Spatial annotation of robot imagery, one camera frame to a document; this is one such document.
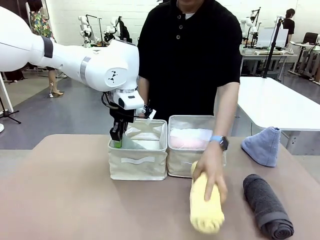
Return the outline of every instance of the floral dress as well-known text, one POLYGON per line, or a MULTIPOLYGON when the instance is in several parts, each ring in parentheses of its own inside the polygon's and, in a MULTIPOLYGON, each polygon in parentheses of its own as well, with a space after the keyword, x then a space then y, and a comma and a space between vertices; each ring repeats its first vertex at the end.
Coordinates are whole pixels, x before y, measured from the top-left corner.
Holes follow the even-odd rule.
POLYGON ((49 22, 41 15, 40 11, 32 11, 30 13, 31 30, 34 34, 44 36, 46 38, 54 38, 49 22))

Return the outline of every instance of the watch face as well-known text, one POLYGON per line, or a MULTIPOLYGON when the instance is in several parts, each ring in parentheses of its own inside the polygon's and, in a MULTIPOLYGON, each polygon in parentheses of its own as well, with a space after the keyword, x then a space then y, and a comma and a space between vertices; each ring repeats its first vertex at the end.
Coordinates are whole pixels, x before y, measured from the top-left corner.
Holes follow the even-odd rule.
POLYGON ((222 137, 220 145, 223 151, 226 151, 228 149, 229 141, 225 136, 222 137))

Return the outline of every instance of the robot logo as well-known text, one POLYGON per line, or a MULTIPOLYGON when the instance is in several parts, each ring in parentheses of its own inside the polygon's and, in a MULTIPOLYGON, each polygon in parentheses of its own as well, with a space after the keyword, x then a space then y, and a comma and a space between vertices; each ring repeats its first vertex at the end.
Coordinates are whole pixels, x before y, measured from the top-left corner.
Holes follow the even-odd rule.
POLYGON ((112 71, 112 77, 109 78, 108 80, 111 80, 113 83, 115 83, 115 79, 114 79, 115 76, 118 76, 117 72, 116 71, 112 71))

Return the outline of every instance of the black hair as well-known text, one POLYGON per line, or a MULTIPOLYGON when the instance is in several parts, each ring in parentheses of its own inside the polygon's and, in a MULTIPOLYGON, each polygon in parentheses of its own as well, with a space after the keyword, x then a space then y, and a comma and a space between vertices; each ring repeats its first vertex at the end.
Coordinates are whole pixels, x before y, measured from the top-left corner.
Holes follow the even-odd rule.
POLYGON ((27 0, 27 3, 31 12, 38 12, 43 7, 41 0, 27 0))
POLYGON ((296 14, 296 11, 293 8, 290 8, 286 11, 285 18, 288 19, 295 14, 296 14))

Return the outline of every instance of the beige basket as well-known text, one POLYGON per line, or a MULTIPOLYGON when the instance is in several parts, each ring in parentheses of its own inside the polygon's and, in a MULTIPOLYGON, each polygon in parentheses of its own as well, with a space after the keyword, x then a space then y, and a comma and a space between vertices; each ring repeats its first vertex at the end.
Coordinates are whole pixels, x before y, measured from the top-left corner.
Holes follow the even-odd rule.
MULTIPOLYGON (((173 129, 207 129, 215 126, 214 116, 173 115, 168 124, 168 174, 173 177, 191 178, 191 165, 199 161, 204 150, 183 149, 172 146, 170 136, 173 129)), ((223 153, 224 165, 226 164, 226 152, 223 153)))
POLYGON ((129 123, 126 136, 134 141, 158 145, 158 149, 115 148, 114 142, 108 144, 110 177, 113 180, 161 181, 167 177, 166 149, 168 147, 168 126, 164 120, 137 119, 129 123))

